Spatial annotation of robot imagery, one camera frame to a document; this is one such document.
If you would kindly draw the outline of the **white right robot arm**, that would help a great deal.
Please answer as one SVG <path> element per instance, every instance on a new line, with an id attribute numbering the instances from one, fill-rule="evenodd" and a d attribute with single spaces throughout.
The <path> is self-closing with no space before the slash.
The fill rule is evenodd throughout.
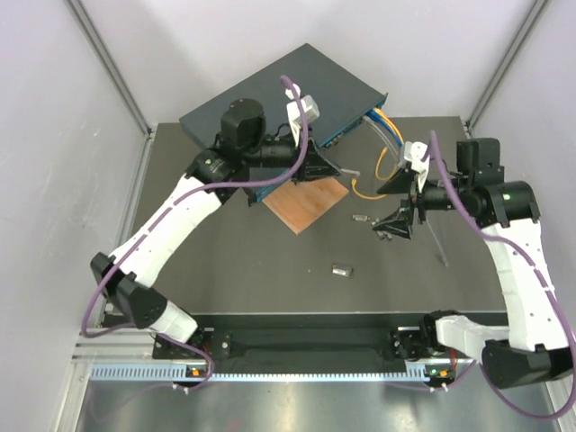
<path id="1" fill-rule="evenodd" d="M 436 140 L 406 142 L 395 174 L 382 194 L 406 194 L 400 207 L 376 222 L 374 231 L 404 239 L 428 212 L 457 210 L 484 241 L 499 278 L 508 323 L 489 326 L 455 310 L 430 312 L 420 322 L 420 345 L 431 356 L 453 348 L 483 367 L 498 389 L 556 381 L 573 371 L 572 349 L 551 301 L 541 242 L 541 213 L 532 187 L 508 182 L 500 163 L 500 142 L 465 139 L 456 145 L 456 171 L 430 163 L 439 159 Z"/>

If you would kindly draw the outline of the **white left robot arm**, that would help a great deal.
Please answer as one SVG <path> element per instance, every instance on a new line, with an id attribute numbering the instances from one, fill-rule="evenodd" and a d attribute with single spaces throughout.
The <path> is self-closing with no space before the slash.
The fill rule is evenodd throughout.
<path id="1" fill-rule="evenodd" d="M 260 102 L 231 103 L 214 143 L 195 157 L 153 216 L 111 254 L 98 253 L 90 263 L 100 294 L 136 328 L 173 339 L 183 356 L 202 351 L 203 333 L 153 284 L 184 240 L 238 189 L 287 180 L 309 182 L 339 173 L 310 136 L 310 125 L 320 116 L 312 96 L 295 96 L 286 113 L 289 132 L 269 135 Z"/>

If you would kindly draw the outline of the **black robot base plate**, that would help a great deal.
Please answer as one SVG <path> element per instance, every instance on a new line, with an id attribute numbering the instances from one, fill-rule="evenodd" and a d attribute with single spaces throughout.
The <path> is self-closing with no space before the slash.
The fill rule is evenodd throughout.
<path id="1" fill-rule="evenodd" d="M 421 312 L 213 313 L 196 316 L 194 347 L 220 374 L 402 372 L 447 359 L 419 332 Z"/>

